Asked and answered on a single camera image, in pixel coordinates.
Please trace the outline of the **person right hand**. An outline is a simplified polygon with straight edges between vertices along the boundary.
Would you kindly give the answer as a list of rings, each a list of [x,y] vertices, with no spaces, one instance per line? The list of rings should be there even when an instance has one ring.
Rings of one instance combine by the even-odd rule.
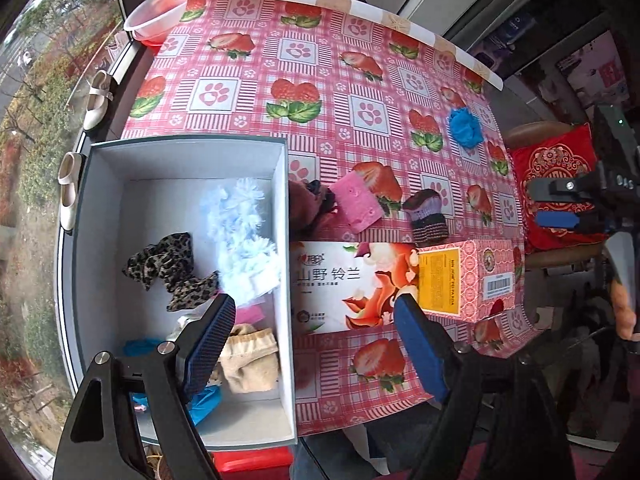
[[[637,315],[631,309],[627,289],[617,278],[611,283],[610,295],[617,335],[623,340],[638,341],[639,334],[634,331]]]

